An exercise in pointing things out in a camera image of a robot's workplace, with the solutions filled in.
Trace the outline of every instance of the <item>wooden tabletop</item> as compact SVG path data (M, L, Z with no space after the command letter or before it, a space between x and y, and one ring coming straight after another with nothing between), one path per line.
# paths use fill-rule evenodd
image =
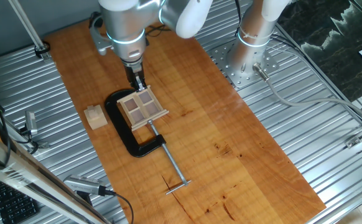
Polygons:
M108 115L91 130L84 110L129 88L120 59L98 54L83 22L48 38L52 57L115 191L135 223L304 223L325 206L275 140L194 39L148 37L146 83L169 114L154 121L184 176L160 147L131 156ZM139 142L153 137L146 126ZM129 221L127 204L121 205Z

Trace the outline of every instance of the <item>metal bracket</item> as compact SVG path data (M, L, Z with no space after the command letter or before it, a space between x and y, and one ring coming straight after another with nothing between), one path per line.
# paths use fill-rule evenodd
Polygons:
M350 140L348 140L345 145L351 149L352 147L354 147L355 145L361 143L361 140L358 137L353 137Z
M106 49L108 49L108 48L110 49L112 47L112 45L109 41L104 40L104 38L102 38L102 36L97 35L97 33L94 29L96 29L94 26L90 27L91 37L93 38L93 42L95 44L95 47L96 47L98 53L100 53L100 55L104 56L104 55L106 55Z
M239 69L231 68L227 62L227 55L231 47L234 45L235 40L225 43L221 46L209 51L209 55L217 67L223 72L223 75L233 84L236 89L245 87L246 85L260 79L258 73L245 74L241 73ZM278 71L279 64L273 59L273 57L265 51L264 53L264 65L261 65L262 69L271 74Z

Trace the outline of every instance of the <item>dark background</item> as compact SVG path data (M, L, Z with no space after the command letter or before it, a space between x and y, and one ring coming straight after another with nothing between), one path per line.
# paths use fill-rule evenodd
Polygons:
M362 0L299 0L279 24L350 101L362 96Z

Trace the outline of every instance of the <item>mounting plate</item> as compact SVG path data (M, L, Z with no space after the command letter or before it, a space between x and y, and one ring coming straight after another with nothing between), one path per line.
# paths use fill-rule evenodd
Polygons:
M223 72L223 75L233 84L236 89L243 88L246 85L252 83L261 77L257 73L245 74L241 73L240 69L231 68L227 62L227 54L232 48L236 40L232 40L221 46L209 51L209 55L217 67ZM273 59L273 57L265 51L264 53L264 65L261 66L267 74L278 71L279 65Z

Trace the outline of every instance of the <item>wooden grid frame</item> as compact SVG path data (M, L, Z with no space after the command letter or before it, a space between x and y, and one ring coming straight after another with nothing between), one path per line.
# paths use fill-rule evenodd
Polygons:
M118 103L130 120L131 131L145 126L150 119L155 120L169 113L160 105L150 85L145 90L121 98Z

